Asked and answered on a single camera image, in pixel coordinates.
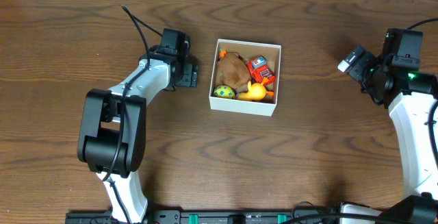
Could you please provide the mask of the yellow ball with blue letters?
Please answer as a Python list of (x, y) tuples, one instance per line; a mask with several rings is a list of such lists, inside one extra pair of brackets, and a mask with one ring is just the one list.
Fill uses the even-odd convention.
[(235, 91), (228, 85), (220, 85), (214, 89), (213, 96), (218, 98), (234, 99)]

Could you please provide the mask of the brown plush toy with carrot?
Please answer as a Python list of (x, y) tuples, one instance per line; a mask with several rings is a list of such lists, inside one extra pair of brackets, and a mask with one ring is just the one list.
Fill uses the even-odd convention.
[(218, 82), (233, 89), (238, 89), (251, 80), (249, 70), (237, 52), (220, 49), (217, 71)]

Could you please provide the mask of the red toy fire truck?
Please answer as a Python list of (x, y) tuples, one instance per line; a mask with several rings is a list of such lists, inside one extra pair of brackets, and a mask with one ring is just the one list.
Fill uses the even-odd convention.
[(250, 76), (264, 86), (274, 83), (276, 77), (268, 67), (268, 61), (263, 56), (257, 56), (246, 63)]

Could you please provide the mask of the yellow rubber duck blue cap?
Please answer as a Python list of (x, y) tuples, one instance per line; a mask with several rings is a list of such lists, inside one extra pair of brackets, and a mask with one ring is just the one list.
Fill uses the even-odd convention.
[(274, 92), (267, 90), (264, 84), (267, 84), (269, 79), (264, 77), (261, 83), (252, 83), (249, 81), (247, 83), (247, 92), (240, 92), (236, 95), (236, 98), (241, 101), (261, 101), (266, 97), (266, 95), (273, 97)]

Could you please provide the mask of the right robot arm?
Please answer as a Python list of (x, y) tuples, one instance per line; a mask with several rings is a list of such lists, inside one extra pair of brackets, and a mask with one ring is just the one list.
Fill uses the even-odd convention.
[(338, 68), (389, 111), (402, 160), (404, 199), (378, 211), (354, 203), (340, 207), (340, 223), (437, 222), (437, 78), (417, 69), (417, 47), (376, 57), (357, 46)]

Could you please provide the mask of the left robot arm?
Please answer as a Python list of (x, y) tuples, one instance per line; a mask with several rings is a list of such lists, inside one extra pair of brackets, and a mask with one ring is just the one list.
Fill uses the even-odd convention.
[(143, 223), (148, 200), (138, 169), (146, 144), (146, 108), (168, 86), (195, 87), (195, 64), (140, 58), (138, 67), (108, 90), (86, 95), (77, 157), (103, 182), (112, 210), (67, 214), (67, 223)]

